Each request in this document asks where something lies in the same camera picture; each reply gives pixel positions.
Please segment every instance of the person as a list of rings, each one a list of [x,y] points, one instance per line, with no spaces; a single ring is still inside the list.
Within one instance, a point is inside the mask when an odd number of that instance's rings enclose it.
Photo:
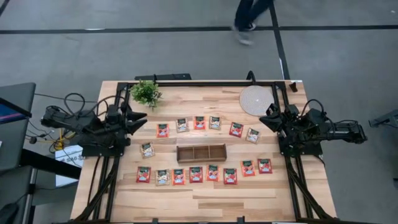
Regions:
[[[265,12],[273,0],[241,0],[236,10],[235,21],[232,30],[241,44],[253,44],[249,32],[256,28],[254,21]]]

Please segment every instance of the wood grain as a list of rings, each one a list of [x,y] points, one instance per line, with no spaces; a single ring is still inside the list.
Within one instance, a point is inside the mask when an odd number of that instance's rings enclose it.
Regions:
[[[117,82],[103,82],[99,99],[114,95]],[[236,217],[245,216],[247,221],[292,221],[294,213],[284,158],[279,154],[275,133],[259,122],[258,117],[246,114],[240,107],[239,95],[244,87],[161,87],[163,98],[154,111],[144,105],[130,101],[134,111],[148,114],[148,122],[132,138],[132,145],[126,148],[121,158],[116,195],[114,198],[112,222],[150,222],[159,218],[160,222],[231,222]],[[288,88],[289,103],[296,104],[301,111],[307,102],[302,83],[297,83],[298,92]],[[221,131],[208,129],[193,130],[192,117],[221,117]],[[175,120],[188,118],[191,130],[177,133]],[[229,135],[231,122],[244,125],[242,138]],[[170,137],[157,139],[155,130],[159,123],[170,125]],[[261,132],[258,144],[245,141],[248,128]],[[154,157],[143,159],[139,145],[154,144]],[[197,144],[226,144],[227,160],[224,162],[196,162],[178,164],[176,146]],[[258,174],[243,177],[239,162],[244,159],[270,158],[273,174]],[[87,158],[76,193],[71,218],[77,217],[87,203],[88,190],[96,158]],[[335,208],[323,164],[312,156],[302,156],[308,189],[318,203],[330,215],[335,216]],[[94,191],[98,187],[102,160],[97,169]],[[190,166],[218,164],[222,168],[238,170],[238,185],[224,185],[219,182],[189,184]],[[150,183],[136,183],[137,167],[152,167]],[[186,171],[186,185],[155,186],[154,171],[157,169],[183,168]],[[107,195],[104,195],[101,214],[104,214]],[[302,215],[305,216],[302,195],[299,192]]]

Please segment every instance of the sneaker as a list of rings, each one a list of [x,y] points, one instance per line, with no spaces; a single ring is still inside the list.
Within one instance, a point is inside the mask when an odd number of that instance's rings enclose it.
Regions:
[[[256,28],[257,26],[255,25],[255,23],[250,23],[249,24],[249,27],[248,28],[246,28],[246,30],[247,31],[253,31],[255,28]]]
[[[237,40],[244,45],[252,45],[253,41],[250,40],[250,34],[246,31],[238,31],[238,28],[233,25],[232,30],[234,31],[235,37]]]
[[[245,31],[253,31],[256,27],[257,27],[257,25],[255,23],[251,22],[249,24],[249,26],[247,28],[245,28]],[[235,24],[233,24],[231,28],[234,31],[238,30],[238,28],[235,26]]]

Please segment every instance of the black pants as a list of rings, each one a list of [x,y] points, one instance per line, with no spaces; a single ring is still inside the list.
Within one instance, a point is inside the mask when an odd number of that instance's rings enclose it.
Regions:
[[[257,0],[253,5],[254,0],[241,0],[236,10],[235,26],[239,31],[244,31],[249,24],[257,19],[263,12],[265,12],[271,5],[273,0]]]

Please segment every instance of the concrete floor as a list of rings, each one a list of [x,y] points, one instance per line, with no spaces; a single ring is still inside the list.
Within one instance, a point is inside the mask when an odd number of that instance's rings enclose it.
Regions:
[[[238,0],[10,0],[0,30],[229,26]],[[280,26],[397,25],[396,0],[276,0]],[[258,24],[271,26],[269,12]],[[326,171],[343,220],[396,223],[397,130],[368,120],[397,109],[398,30],[282,31],[293,80],[303,80],[333,121],[357,119],[369,141],[325,142]],[[256,44],[228,31],[123,34],[0,35],[0,84],[36,82],[37,93],[79,92],[96,100],[103,80],[154,73],[191,73],[197,80],[282,79],[273,31]],[[36,96],[33,123],[62,101]],[[48,145],[28,149],[48,154]],[[72,200],[37,207],[35,223],[66,221]]]

